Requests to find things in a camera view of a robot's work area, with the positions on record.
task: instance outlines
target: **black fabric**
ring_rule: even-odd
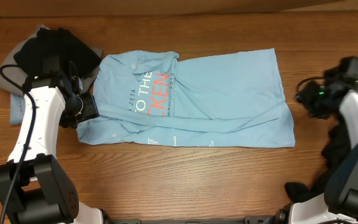
[[[30,77],[42,74],[42,60],[58,54],[71,60],[78,69],[80,78],[87,76],[99,66],[101,59],[86,44],[76,38],[69,30],[41,28],[37,37],[29,39],[13,57]]]
[[[343,120],[339,120],[339,124],[332,128],[328,134],[330,141],[321,153],[326,159],[327,171],[318,177],[310,190],[302,183],[289,182],[285,184],[288,197],[295,203],[305,202],[322,194],[329,178],[351,151],[349,135]]]

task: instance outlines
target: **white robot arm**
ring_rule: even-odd
[[[108,224],[104,211],[90,208],[79,202],[75,186],[56,161],[58,127],[76,128],[79,122],[98,116],[98,110],[90,93],[79,93],[72,63],[59,57],[44,62],[44,75],[29,77],[24,86],[30,86],[25,95],[25,113],[19,137],[7,164],[0,166],[0,201],[4,205],[8,187],[13,178],[10,173],[20,169],[19,180],[14,186],[6,213],[12,224],[23,223],[75,223]],[[21,167],[18,162],[23,144],[32,122],[32,110],[37,114],[29,147]],[[38,180],[39,189],[23,191],[21,187]]]
[[[350,90],[346,94],[339,111],[346,122],[351,148],[355,149],[358,144],[358,93],[355,90]],[[288,222],[291,224],[317,224],[335,220],[358,223],[355,218],[329,212],[329,207],[324,201],[324,194],[321,194],[307,202],[292,205]]]

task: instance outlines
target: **light blue t-shirt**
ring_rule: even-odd
[[[293,147],[274,49],[177,62],[175,52],[108,55],[94,83],[88,144]]]

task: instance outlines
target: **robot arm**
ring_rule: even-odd
[[[102,210],[79,202],[74,184],[56,161],[58,127],[76,128],[79,122],[98,116],[90,93],[80,94],[80,84],[73,64],[59,57],[44,60],[44,74],[29,77],[24,83],[33,97],[37,116],[29,149],[20,167],[19,180],[11,195],[7,212],[16,223],[104,224],[109,217]],[[11,173],[17,169],[23,143],[32,119],[32,103],[27,95],[24,119],[14,150],[7,164],[0,166],[0,201],[5,203]],[[38,180],[39,189],[22,190]]]
[[[344,120],[352,151],[328,180],[324,194],[291,206],[288,223],[358,223],[358,58],[342,59],[322,79],[322,85],[308,82],[295,98],[312,117],[326,119],[336,114]]]

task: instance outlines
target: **wooden table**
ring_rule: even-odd
[[[320,151],[334,121],[309,118],[293,95],[300,80],[358,55],[358,13],[0,19],[0,65],[40,23],[69,29],[105,55],[174,50],[184,60],[275,48],[295,122],[291,149],[89,146],[61,129],[58,161],[87,205],[143,220],[273,214],[289,202],[285,182],[311,184],[324,171]],[[9,124],[9,93],[0,89],[0,164],[19,128]]]

